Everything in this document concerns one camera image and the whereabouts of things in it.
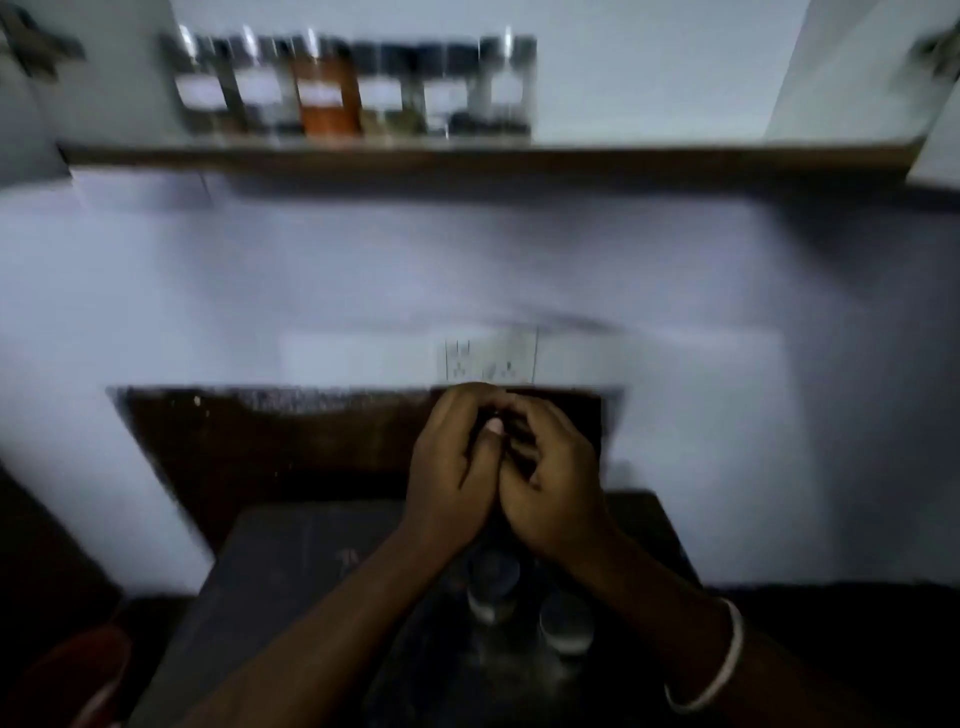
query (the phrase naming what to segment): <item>hand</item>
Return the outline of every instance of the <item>hand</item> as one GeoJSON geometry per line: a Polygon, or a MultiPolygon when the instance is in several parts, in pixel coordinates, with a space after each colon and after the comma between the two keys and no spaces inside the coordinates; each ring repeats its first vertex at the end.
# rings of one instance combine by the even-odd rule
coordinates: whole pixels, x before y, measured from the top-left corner
{"type": "Polygon", "coordinates": [[[517,537],[531,550],[571,570],[616,531],[600,488],[593,446],[560,407],[503,395],[494,405],[526,418],[535,449],[514,448],[537,463],[530,480],[510,456],[500,466],[500,503],[517,537]]]}
{"type": "Polygon", "coordinates": [[[496,499],[503,423],[487,422],[468,452],[477,411],[505,393],[489,384],[448,389],[414,445],[401,529],[452,558],[480,532],[496,499]]]}

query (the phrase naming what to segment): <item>orange spice jar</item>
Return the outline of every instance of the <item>orange spice jar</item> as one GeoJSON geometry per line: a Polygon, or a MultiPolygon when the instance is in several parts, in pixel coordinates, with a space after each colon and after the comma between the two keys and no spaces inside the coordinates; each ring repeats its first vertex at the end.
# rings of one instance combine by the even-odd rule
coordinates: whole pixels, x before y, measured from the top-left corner
{"type": "Polygon", "coordinates": [[[313,29],[293,39],[291,64],[308,136],[359,136],[360,89],[349,46],[313,29]]]}

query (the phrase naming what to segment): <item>jar lid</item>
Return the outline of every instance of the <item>jar lid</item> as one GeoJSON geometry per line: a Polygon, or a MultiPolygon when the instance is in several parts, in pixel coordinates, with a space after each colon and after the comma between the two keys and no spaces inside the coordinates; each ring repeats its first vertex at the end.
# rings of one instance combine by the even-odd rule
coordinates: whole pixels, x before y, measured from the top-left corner
{"type": "Polygon", "coordinates": [[[306,33],[293,37],[294,58],[305,60],[345,58],[349,56],[349,45],[342,38],[322,36],[313,28],[306,33]]]}
{"type": "Polygon", "coordinates": [[[417,71],[422,76],[469,76],[479,68],[476,43],[424,43],[417,48],[417,71]]]}
{"type": "Polygon", "coordinates": [[[355,42],[350,46],[359,76],[407,76],[413,71],[413,49],[398,43],[355,42]]]}
{"type": "Polygon", "coordinates": [[[258,36],[250,26],[243,33],[231,36],[230,54],[237,61],[288,61],[293,57],[293,41],[288,36],[258,36]]]}
{"type": "Polygon", "coordinates": [[[164,44],[187,58],[198,61],[202,55],[198,37],[185,25],[177,27],[179,31],[175,36],[164,36],[164,44]]]}
{"type": "Polygon", "coordinates": [[[197,46],[203,59],[226,61],[230,58],[229,40],[218,36],[197,36],[197,46]]]}
{"type": "Polygon", "coordinates": [[[537,38],[515,36],[509,29],[502,36],[480,38],[482,61],[505,61],[510,65],[524,65],[537,59],[537,38]]]}

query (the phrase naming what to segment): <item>red object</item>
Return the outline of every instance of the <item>red object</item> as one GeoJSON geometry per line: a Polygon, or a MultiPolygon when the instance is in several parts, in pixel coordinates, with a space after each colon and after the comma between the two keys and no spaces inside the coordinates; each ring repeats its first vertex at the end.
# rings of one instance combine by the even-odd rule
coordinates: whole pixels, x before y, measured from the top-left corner
{"type": "Polygon", "coordinates": [[[55,647],[0,701],[3,728],[106,728],[130,661],[130,639],[103,626],[55,647]]]}

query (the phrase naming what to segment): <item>human arm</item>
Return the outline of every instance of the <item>human arm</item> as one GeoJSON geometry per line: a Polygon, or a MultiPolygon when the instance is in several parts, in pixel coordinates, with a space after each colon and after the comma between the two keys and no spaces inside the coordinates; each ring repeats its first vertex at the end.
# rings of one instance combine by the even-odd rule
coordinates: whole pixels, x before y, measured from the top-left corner
{"type": "Polygon", "coordinates": [[[471,451],[468,440],[493,392],[465,385],[444,393],[414,447],[401,525],[179,728],[315,728],[333,715],[396,622],[490,513],[502,423],[488,423],[471,451]]]}
{"type": "MultiPolygon", "coordinates": [[[[525,480],[509,457],[500,502],[517,536],[610,606],[661,665],[674,699],[685,704],[711,683],[732,639],[727,606],[687,584],[620,532],[607,511],[596,455],[550,402],[505,395],[496,406],[526,419],[534,448],[514,449],[537,467],[525,480]]],[[[742,726],[877,726],[857,696],[804,665],[752,628],[731,680],[710,710],[742,726]]]]}

